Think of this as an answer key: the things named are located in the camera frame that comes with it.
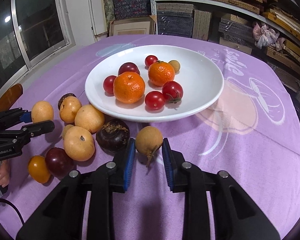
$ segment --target picture frame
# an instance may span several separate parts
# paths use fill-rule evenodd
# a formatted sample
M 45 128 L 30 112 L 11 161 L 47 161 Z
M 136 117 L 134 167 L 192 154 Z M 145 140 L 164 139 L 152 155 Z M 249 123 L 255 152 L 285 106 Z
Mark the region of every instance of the picture frame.
M 154 34 L 157 16 L 147 15 L 110 22 L 109 36 Z

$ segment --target fruit stem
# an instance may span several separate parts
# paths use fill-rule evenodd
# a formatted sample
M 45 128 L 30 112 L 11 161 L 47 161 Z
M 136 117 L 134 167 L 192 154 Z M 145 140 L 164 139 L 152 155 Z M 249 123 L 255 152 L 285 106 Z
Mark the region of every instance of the fruit stem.
M 149 164 L 150 164 L 150 162 L 151 162 L 151 160 L 152 160 L 152 158 L 153 158 L 155 152 L 156 152 L 159 148 L 160 148 L 160 146 L 158 146 L 158 145 L 155 146 L 155 148 L 154 148 L 154 150 L 151 152 L 151 154 L 147 156 L 147 157 L 148 157 L 148 161 L 147 161 L 146 167 L 149 166 Z

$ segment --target stack of boxes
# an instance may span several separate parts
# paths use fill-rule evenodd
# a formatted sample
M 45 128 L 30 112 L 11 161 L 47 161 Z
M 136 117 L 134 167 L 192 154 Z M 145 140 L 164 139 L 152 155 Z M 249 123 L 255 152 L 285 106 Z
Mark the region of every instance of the stack of boxes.
M 157 3 L 158 34 L 192 38 L 193 4 Z
M 150 0 L 113 0 L 117 20 L 151 15 Z

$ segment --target cherry tomato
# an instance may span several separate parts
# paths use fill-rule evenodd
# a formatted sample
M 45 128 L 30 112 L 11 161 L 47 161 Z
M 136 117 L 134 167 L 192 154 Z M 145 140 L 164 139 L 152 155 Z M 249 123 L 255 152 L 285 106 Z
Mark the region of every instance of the cherry tomato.
M 168 81 L 162 87 L 162 94 L 169 103 L 177 103 L 183 96 L 181 85 L 175 81 Z
M 151 91 L 146 95 L 145 103 L 149 110 L 160 110 L 164 106 L 165 99 L 159 91 Z
M 158 61 L 158 58 L 156 56 L 149 55 L 145 59 L 146 67 L 150 67 L 151 64 L 156 63 L 157 61 Z
M 103 82 L 103 89 L 109 94 L 113 94 L 113 82 L 115 78 L 116 76 L 113 75 L 108 76 Z
M 140 75 L 140 71 L 139 71 L 137 65 L 132 62 L 127 62 L 127 63 L 123 63 L 121 65 L 121 67 L 119 68 L 118 76 L 120 74 L 122 74 L 123 72 L 127 72 L 127 71 L 135 72 Z

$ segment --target table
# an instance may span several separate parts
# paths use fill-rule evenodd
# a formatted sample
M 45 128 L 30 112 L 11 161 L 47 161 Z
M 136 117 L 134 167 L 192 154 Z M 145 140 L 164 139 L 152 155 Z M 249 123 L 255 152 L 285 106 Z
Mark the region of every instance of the table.
M 162 131 L 171 148 L 181 151 L 186 161 L 212 173 L 228 171 L 283 238 L 300 217 L 300 124 L 289 94 L 264 62 L 218 44 L 175 36 L 103 39 L 73 53 L 32 84 L 13 107 L 31 110 L 37 101 L 49 101 L 55 109 L 56 128 L 33 138 L 23 148 L 23 155 L 11 160 L 11 180 L 5 197 L 25 220 L 29 218 L 59 182 L 56 178 L 47 185 L 35 182 L 27 173 L 27 163 L 33 155 L 45 154 L 54 146 L 63 147 L 64 123 L 57 108 L 60 97 L 71 92 L 82 104 L 88 104 L 84 83 L 101 60 L 124 49 L 151 44 L 197 51 L 215 62 L 225 78 L 222 95 L 208 109 L 178 121 L 151 125 Z M 138 125 L 127 124 L 135 137 Z M 92 159 L 77 164 L 81 173 L 112 159 L 97 143 L 96 151 Z M 184 194 L 169 191 L 160 154 L 149 170 L 142 161 L 137 155 L 129 190 L 114 194 L 116 239 L 181 239 Z M 0 207 L 0 222 L 12 237 L 21 227 L 9 206 Z

